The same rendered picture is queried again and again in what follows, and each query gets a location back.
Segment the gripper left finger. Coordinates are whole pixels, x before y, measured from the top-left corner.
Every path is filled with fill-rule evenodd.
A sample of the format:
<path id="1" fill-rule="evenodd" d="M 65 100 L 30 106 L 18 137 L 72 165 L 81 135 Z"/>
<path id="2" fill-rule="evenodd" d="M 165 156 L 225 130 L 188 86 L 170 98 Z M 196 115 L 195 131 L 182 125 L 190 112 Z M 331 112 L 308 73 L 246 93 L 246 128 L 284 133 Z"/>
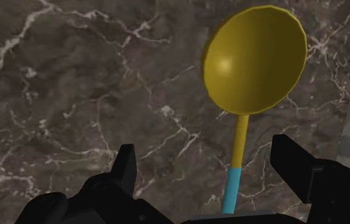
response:
<path id="1" fill-rule="evenodd" d="M 15 224 L 173 224 L 143 199 L 134 199 L 137 167 L 133 144 L 121 145 L 110 172 L 92 176 L 71 198 L 39 195 Z"/>

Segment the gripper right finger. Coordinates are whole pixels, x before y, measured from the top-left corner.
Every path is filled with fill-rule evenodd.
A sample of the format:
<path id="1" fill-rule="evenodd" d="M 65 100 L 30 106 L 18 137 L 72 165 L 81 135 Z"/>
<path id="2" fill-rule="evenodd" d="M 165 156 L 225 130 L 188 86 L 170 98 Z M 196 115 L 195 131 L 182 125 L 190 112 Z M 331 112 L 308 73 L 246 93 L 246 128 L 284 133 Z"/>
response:
<path id="1" fill-rule="evenodd" d="M 270 164 L 311 205 L 307 224 L 350 224 L 350 168 L 315 158 L 285 134 L 272 137 Z"/>

